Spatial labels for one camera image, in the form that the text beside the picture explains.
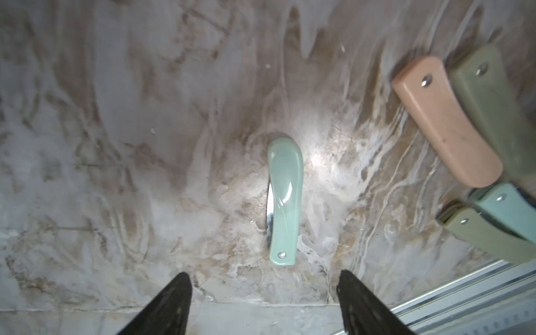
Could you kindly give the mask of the pink knife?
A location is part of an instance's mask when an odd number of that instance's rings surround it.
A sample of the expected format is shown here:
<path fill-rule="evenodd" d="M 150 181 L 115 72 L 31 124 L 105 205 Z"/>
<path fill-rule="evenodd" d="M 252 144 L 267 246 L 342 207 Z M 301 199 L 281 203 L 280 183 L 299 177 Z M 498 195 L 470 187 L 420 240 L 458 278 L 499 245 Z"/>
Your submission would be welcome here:
<path fill-rule="evenodd" d="M 484 188 L 499 179 L 502 161 L 463 111 L 441 58 L 414 60 L 394 76 L 392 88 L 458 181 Z"/>

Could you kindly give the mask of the mint knife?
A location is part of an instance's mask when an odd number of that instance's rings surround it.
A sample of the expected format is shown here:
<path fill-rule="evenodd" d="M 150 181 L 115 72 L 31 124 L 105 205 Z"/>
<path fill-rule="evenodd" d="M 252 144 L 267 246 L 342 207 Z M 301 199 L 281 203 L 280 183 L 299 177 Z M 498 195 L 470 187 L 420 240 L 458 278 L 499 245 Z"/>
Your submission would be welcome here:
<path fill-rule="evenodd" d="M 303 156 L 298 144 L 293 139 L 284 137 L 269 144 L 267 161 L 269 259 L 278 266 L 292 266 L 296 262 L 300 230 Z"/>

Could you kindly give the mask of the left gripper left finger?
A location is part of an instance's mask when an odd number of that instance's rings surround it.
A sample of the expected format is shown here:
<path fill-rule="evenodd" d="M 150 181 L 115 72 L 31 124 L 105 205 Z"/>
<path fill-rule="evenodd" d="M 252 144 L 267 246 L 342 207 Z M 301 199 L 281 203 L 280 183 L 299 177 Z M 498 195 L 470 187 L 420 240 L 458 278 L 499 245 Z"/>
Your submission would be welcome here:
<path fill-rule="evenodd" d="M 192 296 L 190 276 L 186 272 L 179 273 L 117 335 L 185 335 Z"/>

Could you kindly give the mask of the olive knife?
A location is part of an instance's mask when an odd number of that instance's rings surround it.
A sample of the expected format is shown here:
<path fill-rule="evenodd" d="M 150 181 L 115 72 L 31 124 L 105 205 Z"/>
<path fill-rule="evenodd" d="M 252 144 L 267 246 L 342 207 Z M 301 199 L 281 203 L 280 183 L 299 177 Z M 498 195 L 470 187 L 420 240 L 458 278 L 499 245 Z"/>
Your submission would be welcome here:
<path fill-rule="evenodd" d="M 453 90 L 475 128 L 515 179 L 535 176 L 535 127 L 520 108 L 499 49 L 482 46 L 449 68 Z"/>

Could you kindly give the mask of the mint knife lowest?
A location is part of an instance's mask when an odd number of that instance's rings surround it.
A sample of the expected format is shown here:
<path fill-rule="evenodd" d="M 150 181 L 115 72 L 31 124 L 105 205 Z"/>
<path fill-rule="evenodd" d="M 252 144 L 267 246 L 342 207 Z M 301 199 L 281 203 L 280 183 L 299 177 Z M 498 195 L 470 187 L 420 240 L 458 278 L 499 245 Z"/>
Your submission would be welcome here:
<path fill-rule="evenodd" d="M 478 188 L 468 200 L 519 237 L 535 244 L 535 207 L 511 183 Z"/>

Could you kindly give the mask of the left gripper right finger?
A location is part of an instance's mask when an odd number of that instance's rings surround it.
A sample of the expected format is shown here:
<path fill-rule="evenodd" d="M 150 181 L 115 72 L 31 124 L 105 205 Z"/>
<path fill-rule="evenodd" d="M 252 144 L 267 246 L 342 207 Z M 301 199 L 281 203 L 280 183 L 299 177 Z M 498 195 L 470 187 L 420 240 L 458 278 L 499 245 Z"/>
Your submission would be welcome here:
<path fill-rule="evenodd" d="M 346 334 L 414 335 L 351 271 L 336 286 Z"/>

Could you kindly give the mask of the olive knife lowest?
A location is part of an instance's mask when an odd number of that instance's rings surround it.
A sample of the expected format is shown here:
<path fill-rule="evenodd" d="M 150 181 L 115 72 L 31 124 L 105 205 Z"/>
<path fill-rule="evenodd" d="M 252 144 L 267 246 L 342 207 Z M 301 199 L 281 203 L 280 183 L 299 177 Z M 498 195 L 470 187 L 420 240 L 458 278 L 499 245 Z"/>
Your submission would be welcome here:
<path fill-rule="evenodd" d="M 535 245 L 500 229 L 483 214 L 463 203 L 444 209 L 436 220 L 457 238 L 495 258 L 520 265 L 535 259 Z"/>

